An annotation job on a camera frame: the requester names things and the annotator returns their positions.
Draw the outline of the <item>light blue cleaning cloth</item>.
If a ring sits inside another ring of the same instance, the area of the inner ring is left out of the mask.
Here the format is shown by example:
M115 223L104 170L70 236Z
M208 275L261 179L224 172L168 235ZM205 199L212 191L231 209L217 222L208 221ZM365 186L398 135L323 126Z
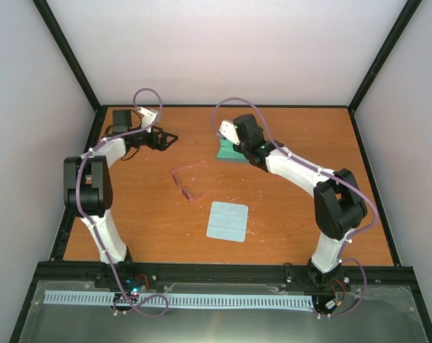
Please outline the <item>light blue cleaning cloth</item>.
M249 207L244 204L213 202L206 236L211 239L243 243L247 233Z

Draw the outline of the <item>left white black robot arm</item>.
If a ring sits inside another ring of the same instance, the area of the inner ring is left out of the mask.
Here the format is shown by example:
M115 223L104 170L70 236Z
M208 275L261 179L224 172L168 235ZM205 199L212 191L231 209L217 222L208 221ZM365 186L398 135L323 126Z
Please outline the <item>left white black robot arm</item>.
M110 277L119 287L129 287L136 279L136 270L127 245L122 241L112 216L113 189L109 168L129 152L146 146L165 151L178 136L158 126L146 129L113 131L100 143L79 156L64 160L64 205L81 219L99 251L99 260L116 264Z

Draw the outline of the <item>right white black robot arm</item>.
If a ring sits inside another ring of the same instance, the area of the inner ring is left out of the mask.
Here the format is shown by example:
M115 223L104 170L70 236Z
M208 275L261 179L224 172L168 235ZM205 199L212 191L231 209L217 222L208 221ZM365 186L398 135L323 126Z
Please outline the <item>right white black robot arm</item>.
M310 284L323 287L337 273L343 246L368 213L353 173L322 169L281 143L266 140L252 114L235 118L232 131L234 150L251 165L288 180L312 197L320 236L308 261L307 275Z

